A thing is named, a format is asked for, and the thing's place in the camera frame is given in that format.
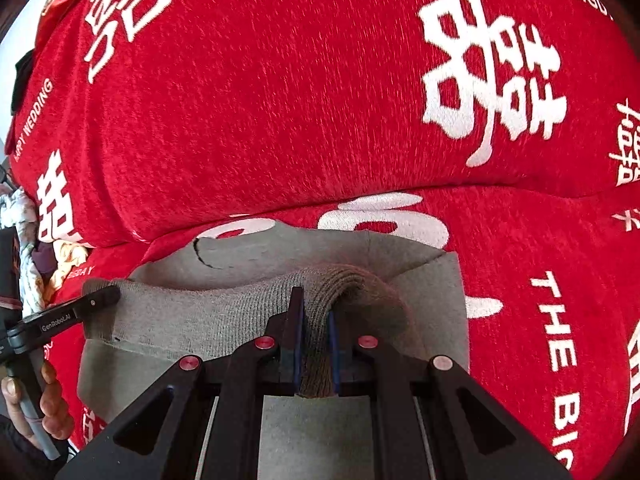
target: finger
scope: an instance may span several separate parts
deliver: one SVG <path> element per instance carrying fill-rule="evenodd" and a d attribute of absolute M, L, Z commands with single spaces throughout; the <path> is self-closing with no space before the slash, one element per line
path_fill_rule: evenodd
<path fill-rule="evenodd" d="M 69 405 L 66 400 L 59 397 L 56 401 L 43 400 L 40 403 L 42 413 L 45 416 L 56 416 L 57 418 L 63 418 L 69 412 Z"/>
<path fill-rule="evenodd" d="M 49 361 L 44 361 L 42 364 L 42 377 L 47 384 L 53 384 L 56 382 L 58 374 Z"/>
<path fill-rule="evenodd" d="M 58 433 L 69 415 L 69 405 L 66 400 L 60 399 L 56 405 L 55 413 L 47 413 L 42 421 L 42 426 L 49 434 Z"/>
<path fill-rule="evenodd" d="M 58 412 L 58 406 L 62 401 L 62 385 L 55 381 L 47 384 L 40 398 L 40 409 L 45 415 L 53 416 Z"/>
<path fill-rule="evenodd" d="M 74 430 L 74 418 L 71 415 L 67 415 L 60 425 L 60 429 L 52 433 L 52 437 L 57 440 L 66 440 L 71 436 Z"/>
<path fill-rule="evenodd" d="M 15 429 L 22 436 L 31 440 L 33 431 L 31 431 L 31 427 L 20 408 L 20 388 L 12 378 L 5 377 L 2 380 L 2 396 L 6 400 L 6 410 Z"/>

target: black clamp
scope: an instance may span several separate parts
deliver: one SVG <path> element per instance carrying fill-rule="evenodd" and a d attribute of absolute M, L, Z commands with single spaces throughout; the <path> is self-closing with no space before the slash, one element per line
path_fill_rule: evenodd
<path fill-rule="evenodd" d="M 566 469 L 446 356 L 399 354 L 356 317 L 327 319 L 340 396 L 369 396 L 379 480 L 570 480 Z M 185 356 L 146 389 L 56 480 L 253 480 L 262 401 L 300 389 L 303 291 L 263 336 L 231 355 Z M 212 425 L 209 419 L 217 407 Z"/>
<path fill-rule="evenodd" d="M 0 309 L 0 314 L 4 316 L 0 330 L 0 364 L 4 364 L 8 375 L 17 380 L 20 407 L 50 460 L 60 456 L 58 446 L 66 447 L 66 442 L 56 444 L 42 427 L 44 413 L 40 408 L 40 397 L 46 386 L 40 372 L 44 361 L 43 346 L 51 342 L 53 336 L 83 321 L 90 312 L 114 305 L 119 299 L 120 289 L 110 285 L 77 300 L 33 314 L 15 324 L 13 318 L 16 311 Z"/>

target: red blanket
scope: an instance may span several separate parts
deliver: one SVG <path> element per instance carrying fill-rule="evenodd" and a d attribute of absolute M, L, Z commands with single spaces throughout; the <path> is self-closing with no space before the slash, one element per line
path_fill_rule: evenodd
<path fill-rule="evenodd" d="M 98 247 L 58 300 L 274 219 L 455 250 L 472 375 L 599 472 L 640 397 L 640 71 L 600 0 L 51 9 L 8 146 L 40 238 Z M 50 349 L 80 444 L 82 343 Z"/>

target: crumpled cloth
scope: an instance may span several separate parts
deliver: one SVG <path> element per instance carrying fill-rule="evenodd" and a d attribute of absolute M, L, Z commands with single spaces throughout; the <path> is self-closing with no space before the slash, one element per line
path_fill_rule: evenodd
<path fill-rule="evenodd" d="M 50 301 L 54 293 L 62 286 L 71 269 L 84 264 L 89 256 L 86 247 L 66 240 L 54 240 L 53 251 L 56 254 L 58 268 L 52 274 L 47 286 L 44 287 L 44 299 L 46 301 Z"/>
<path fill-rule="evenodd" d="M 36 206 L 23 188 L 13 194 L 0 195 L 0 228 L 15 225 L 20 241 L 20 297 L 22 316 L 27 317 L 44 309 L 44 286 L 31 252 L 38 232 Z"/>

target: yellow fabric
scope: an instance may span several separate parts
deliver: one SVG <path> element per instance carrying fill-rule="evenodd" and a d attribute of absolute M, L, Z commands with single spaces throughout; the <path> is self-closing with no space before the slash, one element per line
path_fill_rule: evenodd
<path fill-rule="evenodd" d="M 53 242 L 53 251 L 58 261 L 58 268 L 53 273 L 49 283 L 44 289 L 44 300 L 49 303 L 53 294 L 65 282 L 65 278 L 71 269 L 85 263 L 88 251 L 82 245 L 66 240 L 55 240 Z"/>

